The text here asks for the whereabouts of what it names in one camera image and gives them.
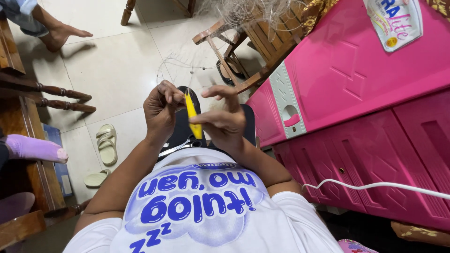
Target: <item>white tiled floor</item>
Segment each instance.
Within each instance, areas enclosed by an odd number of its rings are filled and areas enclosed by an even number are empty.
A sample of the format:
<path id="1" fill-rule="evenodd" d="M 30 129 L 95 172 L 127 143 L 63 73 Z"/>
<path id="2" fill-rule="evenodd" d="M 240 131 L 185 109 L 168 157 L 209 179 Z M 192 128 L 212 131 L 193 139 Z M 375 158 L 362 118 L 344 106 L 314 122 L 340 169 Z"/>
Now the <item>white tiled floor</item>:
<path id="1" fill-rule="evenodd" d="M 72 189 L 76 201 L 81 203 L 96 192 L 85 187 L 83 178 L 107 168 L 100 159 L 95 138 L 103 124 L 112 124 L 117 131 L 118 161 L 108 167 L 114 170 L 144 138 L 142 103 L 163 78 L 176 86 L 190 85 L 197 94 L 213 82 L 223 84 L 216 68 L 195 68 L 194 74 L 190 74 L 191 68 L 163 64 L 163 59 L 171 57 L 196 67 L 214 67 L 217 57 L 210 46 L 206 42 L 195 45 L 192 37 L 216 20 L 186 18 L 172 1 L 138 0 L 129 24 L 123 27 L 120 20 L 126 0 L 38 2 L 62 22 L 94 34 L 91 38 L 72 36 L 61 52 L 50 53 L 39 39 L 22 34 L 10 23 L 28 78 L 92 95 L 92 100 L 86 102 L 97 108 L 92 114 L 39 109 L 41 121 L 62 132 L 63 145 L 69 154 L 67 166 Z M 224 42 L 214 41 L 224 52 Z M 264 64 L 261 56 L 246 43 L 236 54 L 250 74 Z M 76 102 L 48 94 L 44 97 Z M 211 100 L 199 98 L 202 111 L 207 111 Z M 74 224 L 75 221 L 71 221 L 35 236 L 25 243 L 24 249 L 26 252 L 61 252 L 70 238 L 70 233 L 61 233 L 61 230 L 73 230 Z M 46 243 L 53 238 L 59 238 L 60 245 L 52 247 Z"/>

